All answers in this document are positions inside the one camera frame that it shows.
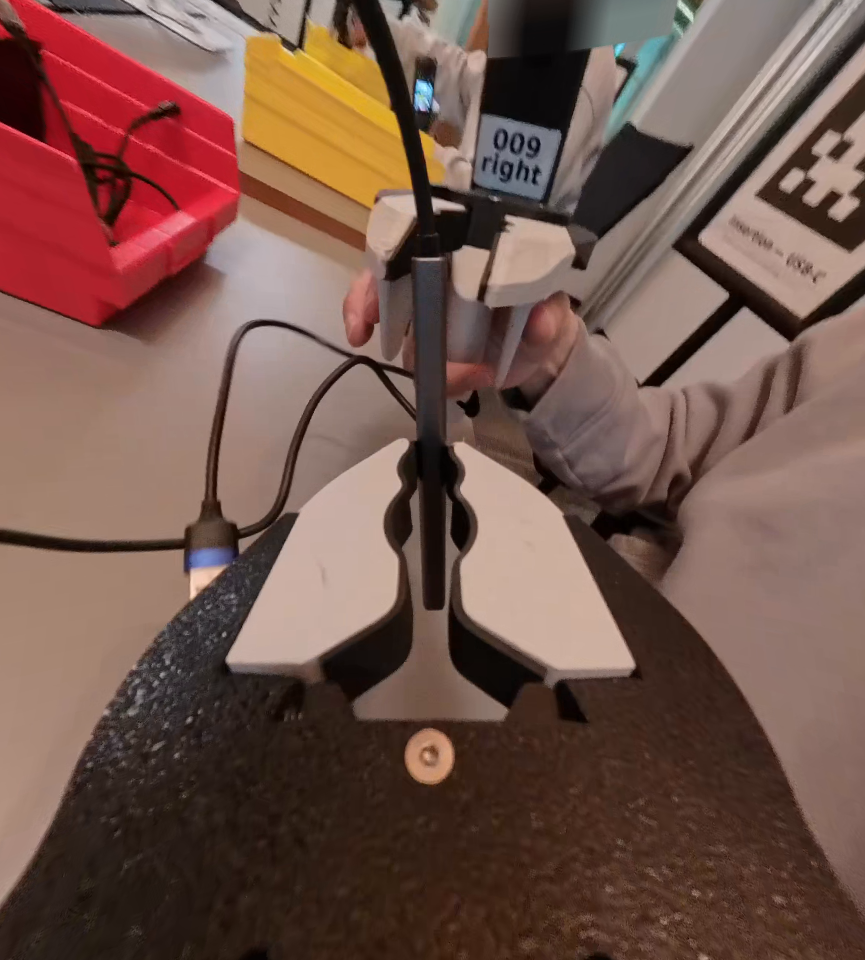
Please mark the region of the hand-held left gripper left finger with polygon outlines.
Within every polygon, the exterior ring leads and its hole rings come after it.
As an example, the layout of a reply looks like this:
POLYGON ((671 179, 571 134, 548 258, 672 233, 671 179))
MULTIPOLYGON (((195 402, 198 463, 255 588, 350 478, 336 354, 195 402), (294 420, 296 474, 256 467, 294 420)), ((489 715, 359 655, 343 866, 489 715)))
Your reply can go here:
POLYGON ((413 446, 401 438, 349 468, 298 512, 226 656, 234 674, 364 694, 408 658, 414 606, 413 446))

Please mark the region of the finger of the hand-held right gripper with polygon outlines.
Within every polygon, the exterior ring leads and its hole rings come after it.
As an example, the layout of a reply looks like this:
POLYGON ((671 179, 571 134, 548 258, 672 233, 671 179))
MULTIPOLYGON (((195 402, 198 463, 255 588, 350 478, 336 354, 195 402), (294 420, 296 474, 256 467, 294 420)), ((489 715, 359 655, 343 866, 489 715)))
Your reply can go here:
POLYGON ((413 195, 379 195, 367 223, 367 268, 377 282, 409 276, 416 259, 442 257, 439 234, 421 232, 413 195))
POLYGON ((575 257, 565 224, 504 218, 493 240, 465 243, 451 255, 450 294, 462 305, 535 304, 559 288, 575 257))

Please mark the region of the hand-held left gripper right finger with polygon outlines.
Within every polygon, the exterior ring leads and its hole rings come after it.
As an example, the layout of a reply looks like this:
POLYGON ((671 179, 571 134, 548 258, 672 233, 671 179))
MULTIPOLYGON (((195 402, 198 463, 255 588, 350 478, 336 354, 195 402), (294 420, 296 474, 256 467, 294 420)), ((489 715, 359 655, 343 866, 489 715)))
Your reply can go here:
POLYGON ((536 486, 465 442, 455 465, 449 655, 503 707, 528 685, 628 679, 637 665, 577 532, 536 486))

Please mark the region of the red plastic bin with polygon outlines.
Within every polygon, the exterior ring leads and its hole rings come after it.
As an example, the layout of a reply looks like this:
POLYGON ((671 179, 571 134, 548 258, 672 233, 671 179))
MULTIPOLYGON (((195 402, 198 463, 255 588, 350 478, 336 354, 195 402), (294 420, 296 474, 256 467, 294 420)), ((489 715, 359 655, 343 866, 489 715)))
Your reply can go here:
POLYGON ((130 137, 124 159, 138 183, 111 231, 53 105, 45 141, 0 123, 0 292, 100 327, 236 219, 234 121, 40 3, 13 6, 73 131, 98 152, 114 154, 129 124, 162 103, 179 108, 130 137))

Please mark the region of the person's right forearm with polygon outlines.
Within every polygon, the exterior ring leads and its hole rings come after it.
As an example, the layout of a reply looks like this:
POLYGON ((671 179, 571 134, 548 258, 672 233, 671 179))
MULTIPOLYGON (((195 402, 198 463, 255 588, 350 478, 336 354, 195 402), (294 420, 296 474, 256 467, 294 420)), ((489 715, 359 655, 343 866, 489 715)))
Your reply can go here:
POLYGON ((703 479, 865 462, 865 305, 823 319, 727 383, 637 384, 605 337, 575 335, 522 386, 530 445, 566 486, 612 511, 671 513, 703 479))

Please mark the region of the grey desk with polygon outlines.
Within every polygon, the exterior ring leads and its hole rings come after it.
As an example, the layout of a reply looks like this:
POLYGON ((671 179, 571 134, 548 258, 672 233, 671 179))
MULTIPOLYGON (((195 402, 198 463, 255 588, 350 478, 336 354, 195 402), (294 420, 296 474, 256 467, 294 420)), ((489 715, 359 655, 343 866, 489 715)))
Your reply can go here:
MULTIPOLYGON (((0 526, 175 537, 199 511, 223 353, 254 318, 343 339, 363 255, 245 198, 195 262, 93 329, 0 294, 0 526)), ((259 799, 300 786, 288 685, 223 665, 269 570, 247 552, 178 623, 177 552, 84 556, 0 546, 0 958, 347 955, 320 905, 295 946, 260 881, 279 846, 318 866, 259 799)))

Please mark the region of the smartwatch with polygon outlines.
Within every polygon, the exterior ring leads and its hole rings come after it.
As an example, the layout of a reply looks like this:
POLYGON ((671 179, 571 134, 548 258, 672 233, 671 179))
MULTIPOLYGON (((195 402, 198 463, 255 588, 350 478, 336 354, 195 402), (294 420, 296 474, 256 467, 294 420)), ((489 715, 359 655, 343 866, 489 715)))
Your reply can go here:
POLYGON ((418 129, 429 134, 439 119, 438 64, 434 57, 418 55, 414 63, 412 102, 418 129))

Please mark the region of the yellow plastic bin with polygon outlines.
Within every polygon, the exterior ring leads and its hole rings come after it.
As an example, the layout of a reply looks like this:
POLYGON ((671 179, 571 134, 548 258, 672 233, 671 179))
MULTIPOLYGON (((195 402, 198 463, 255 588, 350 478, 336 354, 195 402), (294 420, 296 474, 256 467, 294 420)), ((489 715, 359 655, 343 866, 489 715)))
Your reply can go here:
POLYGON ((377 193, 410 189, 410 168, 375 60, 307 23, 306 46, 274 33, 247 39, 244 141, 370 208, 377 193))

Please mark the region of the framed marker sign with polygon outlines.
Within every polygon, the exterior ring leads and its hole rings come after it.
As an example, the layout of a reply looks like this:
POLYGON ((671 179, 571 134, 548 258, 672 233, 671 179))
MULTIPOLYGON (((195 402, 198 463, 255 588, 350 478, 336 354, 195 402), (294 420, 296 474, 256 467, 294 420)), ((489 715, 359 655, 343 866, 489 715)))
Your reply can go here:
POLYGON ((865 295, 865 26, 675 249, 787 339, 865 295))

